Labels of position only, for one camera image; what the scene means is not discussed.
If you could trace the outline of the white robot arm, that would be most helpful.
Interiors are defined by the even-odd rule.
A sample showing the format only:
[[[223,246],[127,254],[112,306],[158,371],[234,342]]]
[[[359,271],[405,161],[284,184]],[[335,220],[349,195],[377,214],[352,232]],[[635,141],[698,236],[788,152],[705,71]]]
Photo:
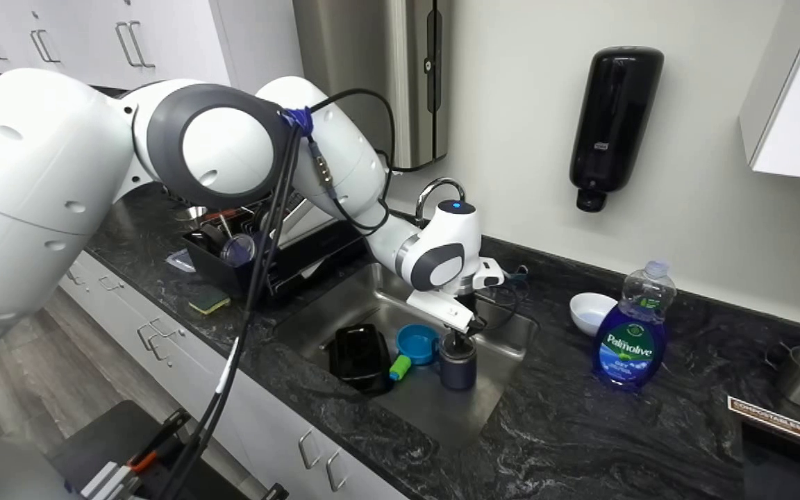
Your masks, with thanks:
[[[156,79],[123,97],[37,67],[0,71],[0,339],[37,314],[127,191],[158,184],[190,203],[294,188],[359,227],[412,288],[408,306],[466,332],[459,293],[477,286],[477,207],[445,200],[423,227],[385,203],[390,167],[330,95],[284,75],[248,95]],[[78,500],[53,464],[0,442],[0,500]]]

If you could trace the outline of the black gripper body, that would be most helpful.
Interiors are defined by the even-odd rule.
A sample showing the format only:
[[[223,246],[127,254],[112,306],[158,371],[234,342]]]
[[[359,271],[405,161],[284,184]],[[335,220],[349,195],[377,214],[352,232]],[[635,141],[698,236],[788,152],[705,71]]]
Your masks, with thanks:
[[[451,327],[451,347],[453,350],[472,350],[472,335],[487,331],[487,318],[483,316],[472,316],[462,331]]]

